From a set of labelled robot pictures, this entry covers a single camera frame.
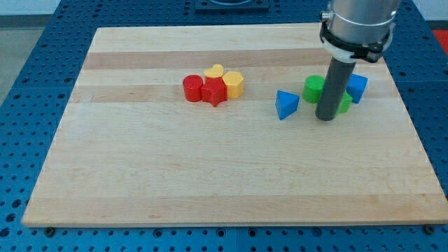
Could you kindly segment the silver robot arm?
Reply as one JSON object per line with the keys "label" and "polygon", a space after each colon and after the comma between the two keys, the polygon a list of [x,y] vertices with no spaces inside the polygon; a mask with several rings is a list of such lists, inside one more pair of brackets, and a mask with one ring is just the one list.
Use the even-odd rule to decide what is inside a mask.
{"label": "silver robot arm", "polygon": [[400,0],[330,0],[321,11],[320,40],[343,63],[375,63],[393,39]]}

